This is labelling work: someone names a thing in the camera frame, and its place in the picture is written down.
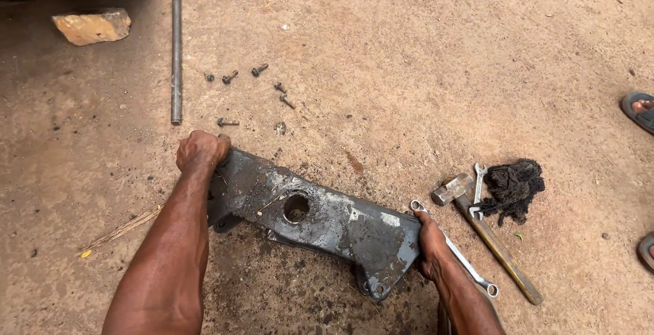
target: sandal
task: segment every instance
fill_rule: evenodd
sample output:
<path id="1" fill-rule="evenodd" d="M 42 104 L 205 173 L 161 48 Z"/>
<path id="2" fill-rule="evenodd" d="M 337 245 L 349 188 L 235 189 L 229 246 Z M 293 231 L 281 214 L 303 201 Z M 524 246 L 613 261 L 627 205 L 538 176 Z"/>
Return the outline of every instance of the sandal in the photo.
<path id="1" fill-rule="evenodd" d="M 644 92 L 630 92 L 622 98 L 622 111 L 634 122 L 654 135 L 654 108 L 644 113 L 636 113 L 631 107 L 638 100 L 654 101 L 654 96 Z"/>
<path id="2" fill-rule="evenodd" d="M 643 240 L 640 241 L 636 248 L 638 258 L 645 265 L 645 267 L 654 273 L 654 257 L 650 253 L 651 247 L 654 246 L 654 231 L 649 233 Z"/>

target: mounting hole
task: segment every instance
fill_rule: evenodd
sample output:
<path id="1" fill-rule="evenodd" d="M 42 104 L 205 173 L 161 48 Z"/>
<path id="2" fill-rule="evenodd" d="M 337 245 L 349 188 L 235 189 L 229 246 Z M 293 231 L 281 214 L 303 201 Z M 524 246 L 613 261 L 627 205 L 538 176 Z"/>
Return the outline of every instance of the mounting hole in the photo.
<path id="1" fill-rule="evenodd" d="M 290 196 L 284 204 L 284 217 L 289 222 L 301 222 L 309 212 L 309 200 L 299 194 Z"/>

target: box end wrench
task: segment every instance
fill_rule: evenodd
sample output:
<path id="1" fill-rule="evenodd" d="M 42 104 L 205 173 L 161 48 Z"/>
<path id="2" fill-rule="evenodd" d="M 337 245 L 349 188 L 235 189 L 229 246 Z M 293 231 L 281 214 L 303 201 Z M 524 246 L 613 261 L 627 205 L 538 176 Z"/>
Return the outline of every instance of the box end wrench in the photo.
<path id="1" fill-rule="evenodd" d="M 477 173 L 477 184 L 475 185 L 475 198 L 473 204 L 481 202 L 481 189 L 484 185 L 484 175 L 488 174 L 488 168 L 484 165 L 484 168 L 479 167 L 479 163 L 475 163 L 475 173 Z M 475 218 L 475 214 L 480 210 L 479 207 L 470 207 L 468 212 L 472 218 Z M 484 219 L 484 213 L 478 213 L 479 220 Z"/>
<path id="2" fill-rule="evenodd" d="M 432 214 L 429 211 L 427 211 L 427 209 L 425 209 L 424 206 L 421 204 L 421 202 L 418 201 L 417 199 L 413 199 L 411 202 L 409 202 L 409 210 L 411 210 L 411 211 L 420 210 L 423 213 L 427 213 L 432 220 L 434 219 Z M 465 267 L 466 270 L 468 270 L 468 273 L 470 273 L 470 276 L 472 276 L 472 279 L 477 284 L 479 284 L 479 286 L 486 289 L 486 292 L 488 293 L 489 296 L 491 296 L 493 298 L 497 297 L 497 294 L 499 294 L 499 292 L 500 292 L 500 289 L 497 288 L 497 285 L 495 285 L 492 282 L 490 282 L 490 281 L 484 279 L 483 277 L 481 277 L 475 271 L 475 269 L 472 267 L 472 265 L 468 262 L 468 260 L 465 257 L 463 257 L 463 255 L 458 250 L 458 248 L 456 246 L 454 246 L 454 243 L 452 243 L 452 241 L 447 237 L 447 234 L 445 233 L 445 231 L 443 231 L 443 228 L 441 228 L 441 226 L 438 223 L 437 223 L 437 225 L 438 225 L 438 229 L 440 229 L 443 232 L 443 235 L 446 237 L 447 247 L 450 248 L 452 253 L 454 253 L 454 255 L 456 256 L 456 259 L 458 259 L 458 261 L 461 262 L 463 267 Z"/>

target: stone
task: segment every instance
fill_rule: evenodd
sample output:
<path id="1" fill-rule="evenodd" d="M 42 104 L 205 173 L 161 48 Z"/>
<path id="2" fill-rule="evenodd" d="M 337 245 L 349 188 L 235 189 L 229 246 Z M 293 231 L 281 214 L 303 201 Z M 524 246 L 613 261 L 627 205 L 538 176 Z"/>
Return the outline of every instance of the stone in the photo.
<path id="1" fill-rule="evenodd" d="M 121 7 L 108 7 L 95 13 L 54 15 L 52 21 L 77 46 L 125 38 L 131 24 L 127 11 Z"/>

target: black rag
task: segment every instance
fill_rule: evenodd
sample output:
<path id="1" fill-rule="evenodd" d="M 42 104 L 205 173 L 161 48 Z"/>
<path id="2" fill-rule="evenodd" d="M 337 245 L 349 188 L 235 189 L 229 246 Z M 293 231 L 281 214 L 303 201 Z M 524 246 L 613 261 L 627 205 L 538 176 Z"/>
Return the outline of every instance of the black rag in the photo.
<path id="1" fill-rule="evenodd" d="M 545 190 L 541 172 L 543 169 L 532 159 L 519 159 L 513 164 L 489 167 L 484 182 L 493 198 L 484 198 L 477 204 L 479 212 L 485 216 L 499 212 L 499 226 L 504 225 L 507 216 L 511 216 L 520 225 L 524 224 L 535 194 Z"/>

